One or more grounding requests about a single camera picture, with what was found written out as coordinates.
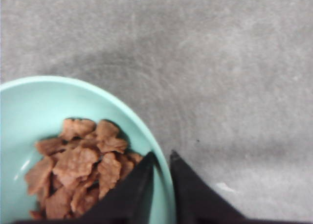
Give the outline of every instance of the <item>teal bowl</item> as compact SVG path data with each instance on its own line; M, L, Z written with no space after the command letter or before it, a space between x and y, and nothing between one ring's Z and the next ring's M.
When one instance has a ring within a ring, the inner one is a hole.
M26 193L25 173L41 158L34 142L61 131L68 117L98 122L109 119L121 127L131 148L153 151L154 168L150 224L175 223L173 184L164 155L142 120L123 102L86 82L57 76L35 76L1 86L1 223L29 219L36 197Z

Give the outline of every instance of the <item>gray floor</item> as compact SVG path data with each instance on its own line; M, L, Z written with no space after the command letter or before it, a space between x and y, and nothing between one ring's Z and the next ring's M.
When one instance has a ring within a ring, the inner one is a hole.
M249 217L313 220L313 0L1 0L1 81L128 104Z

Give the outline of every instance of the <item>concrete floor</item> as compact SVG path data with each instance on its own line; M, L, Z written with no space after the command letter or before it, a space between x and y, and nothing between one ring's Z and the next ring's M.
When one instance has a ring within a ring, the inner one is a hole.
M249 217L313 220L313 0L1 0L1 81L128 104Z

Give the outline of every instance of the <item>bowl rim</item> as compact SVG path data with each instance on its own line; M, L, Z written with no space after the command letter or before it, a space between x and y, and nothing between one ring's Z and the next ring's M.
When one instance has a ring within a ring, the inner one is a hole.
M29 76L29 77L24 77L24 78L8 81L0 85L0 94L5 90L9 90L11 88L14 88L20 85L38 83L38 82L63 83L63 84L70 84L70 85L74 85L77 87L85 88L104 98L109 99L110 101L112 101L114 105L116 105L118 108L120 108L121 111L123 111L126 115L130 117L130 119L139 127L142 133L146 135L147 139L150 141L153 147L154 152L158 154L159 165L162 170L162 173L164 174L165 178L168 178L168 179L162 179L162 182L164 183L165 191L167 192L167 197L168 197L167 201L169 203L169 207L172 209L170 212L171 223L176 223L176 215L175 215L176 205L175 205L174 187L173 187L173 181L172 181L172 177L170 174L170 170L167 165L167 161L164 157L164 154L158 142L156 141L156 139L154 138L154 136L152 135L148 127L145 125L145 123L139 118L139 116L130 107L128 107L124 102L122 102L121 100L119 100L117 97L107 92L106 90L100 87L97 87L91 83L79 80L79 79L63 77L63 76Z

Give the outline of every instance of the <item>bowl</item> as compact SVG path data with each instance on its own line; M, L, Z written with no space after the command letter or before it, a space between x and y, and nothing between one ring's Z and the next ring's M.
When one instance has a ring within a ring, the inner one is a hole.
M109 119L129 137L130 147L153 151L154 190L150 224L175 223L173 184L164 155L142 120L123 102L89 83L57 76L27 77L5 83L1 94L1 223L30 219L36 197L26 192L25 173L41 159L34 142L57 135L65 118Z

